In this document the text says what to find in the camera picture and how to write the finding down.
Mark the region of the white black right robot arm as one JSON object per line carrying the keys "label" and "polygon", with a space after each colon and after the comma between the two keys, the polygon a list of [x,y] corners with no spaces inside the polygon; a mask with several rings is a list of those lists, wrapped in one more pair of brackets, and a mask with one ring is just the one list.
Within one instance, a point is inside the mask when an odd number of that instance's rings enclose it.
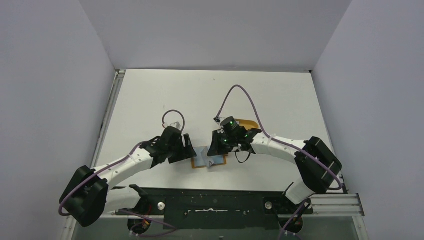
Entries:
{"label": "white black right robot arm", "polygon": [[300,178],[287,188],[281,199],[281,207],[286,213],[295,213],[301,203],[314,194],[325,194],[333,182],[342,189],[338,174],[343,165],[320,138],[294,140],[270,136],[259,128],[246,129],[232,116],[215,117],[214,121],[219,129],[212,132],[209,157],[246,152],[275,157],[297,167]]}

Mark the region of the yellow leather card holder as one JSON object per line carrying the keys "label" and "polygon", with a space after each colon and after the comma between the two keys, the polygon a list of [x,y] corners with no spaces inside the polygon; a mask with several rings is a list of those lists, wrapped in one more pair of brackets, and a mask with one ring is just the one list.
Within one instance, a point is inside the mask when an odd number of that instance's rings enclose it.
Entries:
{"label": "yellow leather card holder", "polygon": [[191,158],[191,168],[211,168],[215,166],[223,166],[227,164],[226,155],[208,156],[207,153],[210,150],[210,146],[199,146],[195,147],[195,157]]}

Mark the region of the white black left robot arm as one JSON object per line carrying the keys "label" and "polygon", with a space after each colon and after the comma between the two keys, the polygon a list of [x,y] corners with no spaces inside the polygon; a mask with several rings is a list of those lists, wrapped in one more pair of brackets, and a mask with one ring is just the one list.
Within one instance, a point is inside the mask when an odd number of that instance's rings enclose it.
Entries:
{"label": "white black left robot arm", "polygon": [[72,176],[59,199],[59,215],[72,216],[82,227],[95,223],[102,214],[130,209],[141,215],[148,200],[136,185],[118,188],[130,177],[165,161],[170,164],[196,157],[189,134],[168,126],[162,135],[137,143],[123,158],[100,167],[84,165]]}

